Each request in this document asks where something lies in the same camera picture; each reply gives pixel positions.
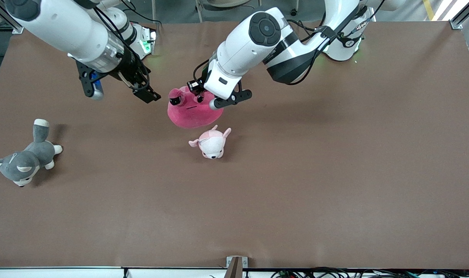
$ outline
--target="stuffed animal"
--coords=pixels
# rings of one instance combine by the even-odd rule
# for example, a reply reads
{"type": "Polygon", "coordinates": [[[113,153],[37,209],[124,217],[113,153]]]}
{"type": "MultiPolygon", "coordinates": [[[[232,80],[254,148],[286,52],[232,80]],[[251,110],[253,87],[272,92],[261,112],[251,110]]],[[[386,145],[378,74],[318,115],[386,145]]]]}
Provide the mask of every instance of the stuffed animal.
{"type": "Polygon", "coordinates": [[[24,187],[31,182],[32,177],[41,167],[52,169],[54,155],[63,151],[60,145],[53,145],[46,141],[49,135],[49,123],[46,120],[35,120],[33,134],[34,141],[23,151],[0,158],[1,173],[19,187],[24,187]]]}
{"type": "Polygon", "coordinates": [[[208,104],[214,98],[209,91],[195,96],[187,86],[174,88],[169,92],[168,116],[181,128],[193,129],[210,125],[223,111],[210,109],[208,104]]]}
{"type": "Polygon", "coordinates": [[[226,129],[224,133],[217,131],[217,125],[211,130],[203,132],[199,139],[189,141],[193,148],[199,147],[205,158],[215,159],[224,155],[224,145],[226,138],[231,133],[231,128],[226,129]]]}

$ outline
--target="pink stuffed blob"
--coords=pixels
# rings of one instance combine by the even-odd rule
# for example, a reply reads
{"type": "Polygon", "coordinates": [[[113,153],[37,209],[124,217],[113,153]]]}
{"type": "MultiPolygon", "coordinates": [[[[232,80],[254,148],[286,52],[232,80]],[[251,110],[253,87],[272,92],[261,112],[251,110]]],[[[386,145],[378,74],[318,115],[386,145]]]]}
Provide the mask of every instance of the pink stuffed blob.
{"type": "Polygon", "coordinates": [[[214,98],[209,91],[195,96],[187,86],[174,88],[169,92],[168,116],[175,125],[186,129],[210,125],[223,111],[210,109],[208,103],[214,98]]]}
{"type": "Polygon", "coordinates": [[[217,131],[217,125],[211,130],[203,132],[199,139],[189,141],[193,148],[199,147],[205,158],[215,159],[224,155],[224,145],[226,138],[231,133],[231,128],[226,129],[224,133],[217,131]]]}

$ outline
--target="black cable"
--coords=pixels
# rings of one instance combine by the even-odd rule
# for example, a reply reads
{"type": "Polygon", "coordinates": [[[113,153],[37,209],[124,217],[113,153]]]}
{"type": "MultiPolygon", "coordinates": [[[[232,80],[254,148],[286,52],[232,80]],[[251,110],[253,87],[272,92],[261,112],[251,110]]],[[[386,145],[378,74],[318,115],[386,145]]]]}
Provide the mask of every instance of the black cable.
{"type": "Polygon", "coordinates": [[[125,39],[123,39],[123,36],[121,35],[121,33],[119,33],[119,29],[118,27],[116,27],[116,25],[111,21],[111,19],[106,15],[104,14],[104,12],[102,12],[102,10],[100,10],[98,7],[95,7],[93,8],[93,10],[95,11],[95,13],[97,14],[97,16],[100,18],[100,20],[106,25],[106,27],[113,33],[116,35],[116,37],[118,37],[118,39],[121,40],[121,42],[123,43],[123,45],[129,50],[131,51],[132,55],[135,56],[135,59],[137,59],[139,61],[139,63],[141,64],[141,68],[142,68],[142,71],[145,72],[146,74],[146,84],[141,86],[141,87],[133,87],[133,86],[128,86],[128,88],[132,89],[132,90],[143,90],[144,88],[147,88],[149,85],[150,85],[150,76],[148,74],[148,70],[147,70],[147,67],[145,67],[145,65],[143,64],[142,60],[140,59],[140,57],[135,53],[135,51],[133,51],[133,49],[125,42],[125,39]],[[109,24],[107,24],[107,22],[102,18],[101,14],[112,24],[112,26],[114,27],[114,31],[111,29],[111,27],[109,26],[109,24]]]}
{"type": "Polygon", "coordinates": [[[195,80],[196,83],[198,83],[198,79],[197,79],[197,77],[196,77],[197,70],[198,70],[201,66],[205,65],[206,63],[208,63],[208,59],[205,60],[205,61],[203,61],[200,65],[197,65],[197,67],[193,70],[193,80],[195,80]]]}
{"type": "Polygon", "coordinates": [[[130,3],[133,5],[134,9],[133,9],[132,7],[130,7],[130,6],[128,6],[128,4],[126,4],[125,0],[121,0],[121,2],[123,2],[123,4],[124,4],[126,7],[128,7],[127,10],[130,10],[130,11],[134,12],[135,14],[137,14],[138,16],[140,16],[140,17],[142,17],[142,18],[145,18],[146,20],[153,21],[153,22],[157,22],[157,23],[159,23],[160,25],[162,25],[162,22],[161,22],[161,21],[155,20],[155,19],[150,19],[150,18],[148,18],[148,17],[143,16],[143,15],[140,14],[139,12],[137,12],[137,8],[135,7],[135,5],[133,5],[132,2],[130,2],[130,3]]]}
{"type": "Polygon", "coordinates": [[[375,14],[379,11],[380,7],[382,7],[382,4],[384,4],[386,0],[382,0],[382,2],[380,2],[380,5],[377,7],[377,9],[373,12],[372,16],[370,16],[370,19],[372,19],[375,14]]]}
{"type": "Polygon", "coordinates": [[[322,53],[322,51],[316,49],[315,54],[313,55],[312,61],[310,62],[310,65],[309,65],[308,69],[305,72],[305,75],[303,75],[303,77],[300,80],[298,80],[296,82],[293,82],[293,83],[288,83],[288,85],[293,86],[293,85],[298,85],[299,83],[303,82],[303,80],[305,80],[305,78],[310,73],[310,70],[312,69],[313,64],[315,63],[315,59],[317,58],[317,56],[320,55],[320,53],[322,53]]]}
{"type": "Polygon", "coordinates": [[[322,16],[322,20],[320,21],[320,23],[319,23],[319,25],[318,25],[319,27],[320,27],[320,26],[322,26],[322,25],[324,24],[324,21],[325,21],[325,16],[326,16],[326,15],[327,15],[327,13],[326,13],[326,12],[324,12],[324,15],[322,16]]]}
{"type": "Polygon", "coordinates": [[[306,42],[307,40],[311,39],[311,38],[315,35],[315,33],[314,33],[314,32],[315,32],[315,29],[303,25],[303,22],[302,22],[301,20],[295,21],[295,20],[293,20],[293,19],[288,19],[287,21],[296,24],[296,25],[297,25],[298,27],[300,27],[300,28],[303,28],[303,30],[306,32],[306,34],[307,34],[308,36],[305,37],[304,39],[300,39],[301,42],[306,42]]]}

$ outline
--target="gray plush husky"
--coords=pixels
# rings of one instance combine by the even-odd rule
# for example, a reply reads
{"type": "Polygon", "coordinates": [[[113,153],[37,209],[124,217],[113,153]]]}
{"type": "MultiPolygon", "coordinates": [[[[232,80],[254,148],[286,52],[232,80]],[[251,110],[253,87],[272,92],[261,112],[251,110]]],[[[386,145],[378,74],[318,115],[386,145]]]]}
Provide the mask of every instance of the gray plush husky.
{"type": "Polygon", "coordinates": [[[19,187],[32,181],[32,177],[41,167],[52,169],[53,157],[61,153],[63,147],[46,141],[49,135],[49,122],[42,119],[34,121],[34,141],[23,151],[18,151],[5,158],[0,158],[1,173],[19,187]]]}

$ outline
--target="metal bracket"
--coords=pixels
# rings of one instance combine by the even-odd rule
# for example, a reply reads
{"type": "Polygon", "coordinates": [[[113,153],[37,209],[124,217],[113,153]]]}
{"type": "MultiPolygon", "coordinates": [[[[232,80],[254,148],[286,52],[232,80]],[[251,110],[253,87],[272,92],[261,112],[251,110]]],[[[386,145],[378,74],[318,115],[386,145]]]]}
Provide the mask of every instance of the metal bracket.
{"type": "Polygon", "coordinates": [[[243,257],[243,256],[229,256],[229,257],[226,257],[226,267],[228,268],[229,267],[229,264],[231,263],[231,261],[234,259],[234,258],[240,258],[241,259],[241,266],[242,268],[247,268],[248,267],[248,257],[243,257]]]}
{"type": "Polygon", "coordinates": [[[452,30],[461,30],[461,29],[462,29],[462,24],[455,25],[455,24],[452,22],[452,19],[449,21],[449,23],[451,24],[452,30]]]}
{"type": "Polygon", "coordinates": [[[13,29],[12,31],[12,34],[13,35],[20,35],[21,33],[23,33],[23,30],[25,29],[25,27],[22,27],[21,29],[17,30],[17,29],[13,29]]]}
{"type": "Polygon", "coordinates": [[[213,100],[213,105],[217,109],[221,109],[228,105],[236,105],[238,104],[238,102],[242,102],[243,100],[249,100],[251,98],[252,98],[252,91],[242,90],[241,92],[232,92],[231,96],[227,100],[223,100],[220,97],[216,97],[213,100]]]}

